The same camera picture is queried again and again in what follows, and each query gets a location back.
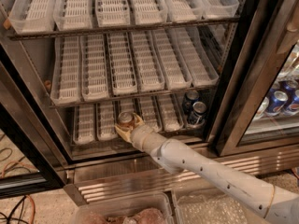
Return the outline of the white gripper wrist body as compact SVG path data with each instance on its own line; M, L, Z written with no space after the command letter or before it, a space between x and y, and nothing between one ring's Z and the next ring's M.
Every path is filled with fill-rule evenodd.
M133 147L142 152L151 152L163 142L163 137L148 125L136 127L130 137Z

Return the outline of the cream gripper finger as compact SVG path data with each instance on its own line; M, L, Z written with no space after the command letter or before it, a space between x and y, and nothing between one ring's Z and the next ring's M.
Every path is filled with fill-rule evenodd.
M144 120L142 118L140 118L136 113L134 113L133 116L134 116L134 127L135 128L145 124Z
M131 130L127 127L122 127L120 125L115 126L115 130L117 134L125 141L128 143L131 143Z

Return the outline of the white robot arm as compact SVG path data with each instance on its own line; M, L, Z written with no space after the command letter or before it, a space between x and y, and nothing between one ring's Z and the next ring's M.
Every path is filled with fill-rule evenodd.
M199 175L270 224L299 224L298 194L209 159L177 139L166 138L133 112L120 113L115 130L167 172L188 170Z

